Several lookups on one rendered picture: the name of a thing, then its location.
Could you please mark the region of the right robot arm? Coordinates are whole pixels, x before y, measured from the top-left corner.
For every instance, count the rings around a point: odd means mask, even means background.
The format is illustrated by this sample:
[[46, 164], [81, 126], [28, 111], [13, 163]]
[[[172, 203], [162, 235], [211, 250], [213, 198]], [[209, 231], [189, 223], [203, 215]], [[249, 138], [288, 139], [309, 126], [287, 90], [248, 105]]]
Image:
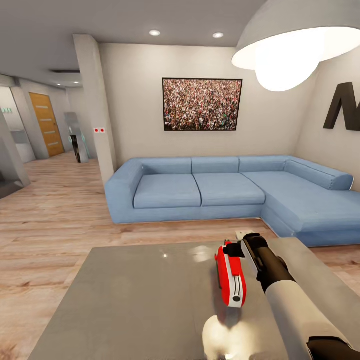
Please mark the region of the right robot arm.
[[223, 253], [246, 258], [270, 304], [289, 360], [360, 360], [346, 337], [306, 295], [286, 262], [252, 230], [236, 231]]

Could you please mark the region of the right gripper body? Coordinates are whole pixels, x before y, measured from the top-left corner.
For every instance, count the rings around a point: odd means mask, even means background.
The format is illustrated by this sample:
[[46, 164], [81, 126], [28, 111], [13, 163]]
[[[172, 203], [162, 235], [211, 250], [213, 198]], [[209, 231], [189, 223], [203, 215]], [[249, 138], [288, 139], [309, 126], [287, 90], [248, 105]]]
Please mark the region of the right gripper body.
[[240, 258], [246, 258], [246, 256], [244, 255], [243, 251], [243, 255], [242, 253], [240, 252], [240, 249], [239, 249], [239, 244], [241, 242], [237, 242], [237, 243], [229, 243], [227, 244], [227, 248], [228, 248], [228, 256], [229, 257], [240, 257]]

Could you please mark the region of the radio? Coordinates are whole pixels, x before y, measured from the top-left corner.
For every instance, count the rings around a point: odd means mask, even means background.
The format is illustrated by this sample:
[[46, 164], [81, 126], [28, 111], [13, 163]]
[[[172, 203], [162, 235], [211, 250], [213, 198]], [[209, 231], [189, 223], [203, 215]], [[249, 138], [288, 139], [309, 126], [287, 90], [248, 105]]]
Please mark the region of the radio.
[[241, 308], [245, 304], [247, 285], [240, 257], [229, 257], [223, 252], [223, 248], [231, 243], [230, 240], [226, 240], [218, 249], [218, 256], [215, 254], [218, 285], [223, 302], [228, 307]]

